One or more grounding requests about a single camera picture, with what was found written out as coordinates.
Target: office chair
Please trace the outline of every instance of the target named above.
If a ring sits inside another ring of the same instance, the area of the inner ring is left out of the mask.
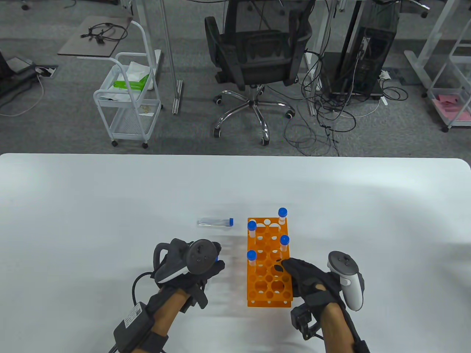
[[[222,115],[213,136],[221,136],[222,123],[245,108],[253,109],[262,129],[262,145],[270,142],[267,123],[259,106],[287,108],[285,117],[295,112],[285,102],[263,102],[259,96],[264,85],[282,81],[285,86],[297,82],[299,66],[312,29],[309,15],[316,0],[229,0],[224,33],[219,32],[214,17],[204,19],[211,61],[221,71],[218,83],[232,82],[240,91],[249,86],[248,96],[224,90],[214,103],[229,95],[244,103]]]

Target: desk leg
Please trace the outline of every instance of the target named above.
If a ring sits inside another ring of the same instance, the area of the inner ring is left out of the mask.
[[[163,20],[163,27],[165,30],[165,39],[167,42],[167,55],[169,56],[169,62],[170,62],[170,71],[172,74],[172,80],[173,80],[173,91],[175,94],[175,99],[173,101],[173,107],[172,107],[172,113],[177,114],[180,108],[180,101],[181,101],[181,93],[183,89],[183,81],[182,80],[177,80],[175,76],[175,68],[173,67],[173,56],[172,56],[172,48],[170,45],[170,35],[169,35],[169,28],[167,25],[167,16],[165,14],[165,4],[164,0],[160,0],[160,4],[162,6],[162,20]]]
[[[435,23],[435,26],[432,29],[432,32],[430,33],[418,57],[416,57],[414,52],[411,50],[404,51],[404,55],[408,59],[410,65],[412,66],[415,73],[417,74],[426,89],[430,88],[430,86],[432,85],[432,80],[427,74],[427,72],[425,72],[424,67],[430,59],[433,50],[435,50],[435,47],[437,46],[441,38],[442,33],[440,32],[440,29],[443,26],[443,23],[446,21],[447,18],[449,18],[449,16],[451,16],[455,12],[458,3],[458,0],[447,0],[445,7],[443,8],[437,22]]]

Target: computer tower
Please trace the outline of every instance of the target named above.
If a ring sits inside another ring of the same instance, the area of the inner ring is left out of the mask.
[[[371,95],[398,30],[400,7],[400,1],[379,5],[365,0],[351,50],[339,63],[335,75],[337,90],[349,93],[353,82],[354,94]]]

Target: white table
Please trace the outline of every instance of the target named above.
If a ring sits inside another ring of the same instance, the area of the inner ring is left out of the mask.
[[[206,237],[226,269],[205,310],[177,317],[167,352],[323,352],[288,309],[246,306],[246,219],[283,206],[293,257],[358,262],[365,305],[352,318],[372,353],[469,352],[470,296],[444,251],[471,241],[470,179],[445,159],[4,154],[2,351],[106,353],[155,245]],[[197,228],[204,216],[235,226]],[[155,290],[142,279],[138,300]]]

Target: black glove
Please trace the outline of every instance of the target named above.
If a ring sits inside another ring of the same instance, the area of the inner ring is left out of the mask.
[[[304,299],[317,322],[320,322],[322,312],[328,304],[338,303],[343,309],[345,308],[340,297],[341,285],[338,274],[326,273],[296,258],[283,260],[281,264],[292,277],[293,296]],[[327,290],[317,289],[317,284],[322,284]]]

